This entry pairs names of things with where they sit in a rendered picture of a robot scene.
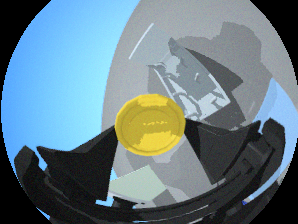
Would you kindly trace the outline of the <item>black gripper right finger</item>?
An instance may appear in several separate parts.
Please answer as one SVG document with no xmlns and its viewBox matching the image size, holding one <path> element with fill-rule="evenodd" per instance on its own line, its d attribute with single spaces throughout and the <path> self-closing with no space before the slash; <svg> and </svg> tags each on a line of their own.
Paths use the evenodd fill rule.
<svg viewBox="0 0 298 224">
<path fill-rule="evenodd" d="M 205 123 L 190 120 L 185 117 L 186 125 L 184 135 L 190 143 L 190 147 L 196 152 L 198 160 L 205 169 L 206 176 L 210 184 L 217 184 L 225 179 L 223 173 L 234 163 L 235 157 L 246 143 L 250 136 L 258 131 L 262 120 L 254 121 L 250 125 L 226 131 L 217 127 L 212 127 Z"/>
</svg>

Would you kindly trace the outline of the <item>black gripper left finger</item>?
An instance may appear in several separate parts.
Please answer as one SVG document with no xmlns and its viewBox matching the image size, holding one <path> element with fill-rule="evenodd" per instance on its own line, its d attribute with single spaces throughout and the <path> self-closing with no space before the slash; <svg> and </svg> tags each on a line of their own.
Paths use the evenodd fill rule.
<svg viewBox="0 0 298 224">
<path fill-rule="evenodd" d="M 67 173 L 73 181 L 97 197 L 96 200 L 108 202 L 110 173 L 117 149 L 116 125 L 98 133 L 93 139 L 78 145 L 72 151 L 59 151 L 55 148 L 37 145 L 37 153 L 44 163 Z"/>
</svg>

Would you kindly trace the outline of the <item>yellow plate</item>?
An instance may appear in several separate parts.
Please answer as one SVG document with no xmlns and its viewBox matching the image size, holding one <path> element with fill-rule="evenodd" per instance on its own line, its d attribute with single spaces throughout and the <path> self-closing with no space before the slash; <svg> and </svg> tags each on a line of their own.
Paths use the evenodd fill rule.
<svg viewBox="0 0 298 224">
<path fill-rule="evenodd" d="M 116 116 L 117 139 L 134 155 L 157 156 L 176 147 L 186 120 L 176 101 L 161 95 L 130 100 Z"/>
</svg>

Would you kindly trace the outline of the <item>light blue square mat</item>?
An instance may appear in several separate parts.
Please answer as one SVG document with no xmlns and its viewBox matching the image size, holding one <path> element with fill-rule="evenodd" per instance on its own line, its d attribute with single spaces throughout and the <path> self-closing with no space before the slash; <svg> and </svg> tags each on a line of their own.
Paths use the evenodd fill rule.
<svg viewBox="0 0 298 224">
<path fill-rule="evenodd" d="M 274 80 L 271 77 L 269 88 L 267 88 L 267 93 L 265 99 L 263 99 L 262 107 L 259 108 L 257 116 L 254 117 L 254 121 L 262 120 L 262 124 L 259 125 L 258 132 L 262 133 L 263 121 L 267 119 L 275 119 L 279 124 L 285 125 L 285 153 L 283 153 L 281 167 L 278 167 L 278 171 L 273 173 L 273 176 L 266 181 L 266 184 L 263 184 L 261 188 L 255 190 L 255 193 L 250 194 L 249 198 L 253 200 L 254 197 L 259 196 L 259 193 L 262 193 L 263 190 L 267 189 L 267 186 L 273 184 L 277 177 L 281 175 L 282 171 L 285 171 L 285 167 L 290 163 L 290 159 L 293 159 L 295 145 L 297 145 L 298 139 L 298 113 L 295 112 L 295 107 L 287 92 L 283 91 L 281 85 L 277 83 L 277 80 Z"/>
</svg>

